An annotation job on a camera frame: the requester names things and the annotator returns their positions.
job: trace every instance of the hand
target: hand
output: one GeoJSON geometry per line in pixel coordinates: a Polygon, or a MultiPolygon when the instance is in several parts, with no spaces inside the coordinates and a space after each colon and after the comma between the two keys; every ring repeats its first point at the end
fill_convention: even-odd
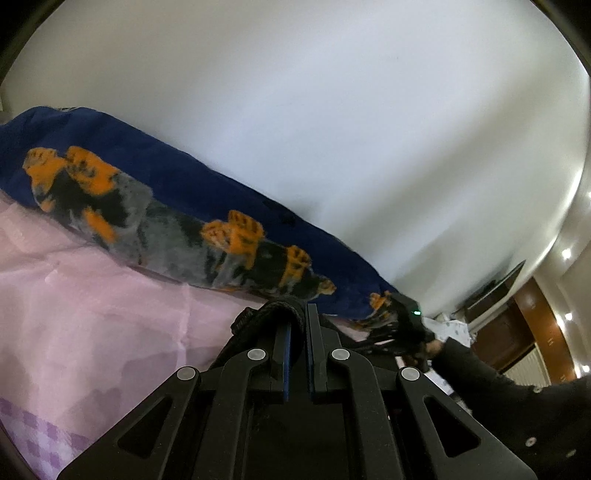
{"type": "Polygon", "coordinates": [[[443,343],[441,340],[433,340],[426,345],[427,359],[432,360],[443,350],[443,343]]]}
{"type": "Polygon", "coordinates": [[[443,345],[445,344],[441,340],[433,340],[432,342],[424,344],[423,348],[413,356],[404,355],[402,359],[409,367],[424,368],[425,371],[427,371],[427,360],[432,360],[439,355],[443,350],[443,345]]]}

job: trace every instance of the white wall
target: white wall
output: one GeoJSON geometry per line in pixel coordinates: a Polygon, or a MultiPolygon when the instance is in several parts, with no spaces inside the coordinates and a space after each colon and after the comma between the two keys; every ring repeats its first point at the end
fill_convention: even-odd
{"type": "Polygon", "coordinates": [[[548,300],[569,345],[579,373],[591,365],[591,308],[586,298],[591,269],[591,151],[587,152],[579,188],[535,280],[548,300]],[[568,249],[570,258],[562,253],[568,249]],[[573,314],[571,321],[567,313],[573,314]]]}
{"type": "Polygon", "coordinates": [[[66,0],[12,113],[100,109],[337,235],[427,313],[556,237],[588,77],[528,0],[66,0]]]}

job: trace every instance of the metal rivet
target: metal rivet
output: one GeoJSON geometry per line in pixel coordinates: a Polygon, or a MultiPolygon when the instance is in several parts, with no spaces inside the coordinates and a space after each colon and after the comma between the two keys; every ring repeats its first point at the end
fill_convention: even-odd
{"type": "Polygon", "coordinates": [[[416,368],[413,367],[406,367],[402,369],[402,377],[406,378],[407,380],[414,382],[418,380],[421,374],[418,372],[416,368]]]}
{"type": "Polygon", "coordinates": [[[335,360],[347,360],[351,356],[349,351],[345,350],[344,348],[337,348],[333,350],[331,355],[335,360]]]}
{"type": "Polygon", "coordinates": [[[251,360],[262,360],[267,353],[262,348],[253,348],[248,352],[248,358],[251,360]]]}
{"type": "Polygon", "coordinates": [[[195,369],[193,367],[182,367],[177,372],[177,378],[179,380],[191,380],[195,376],[195,369]]]}

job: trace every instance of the black strap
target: black strap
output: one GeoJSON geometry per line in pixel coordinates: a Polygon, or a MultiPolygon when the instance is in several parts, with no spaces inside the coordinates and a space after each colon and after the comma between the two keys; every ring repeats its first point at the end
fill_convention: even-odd
{"type": "Polygon", "coordinates": [[[222,367],[234,355],[253,348],[260,333],[279,321],[291,322],[293,352],[300,352],[304,345],[304,304],[296,299],[282,298],[265,303],[260,309],[245,308],[230,327],[232,338],[210,368],[222,367]]]}

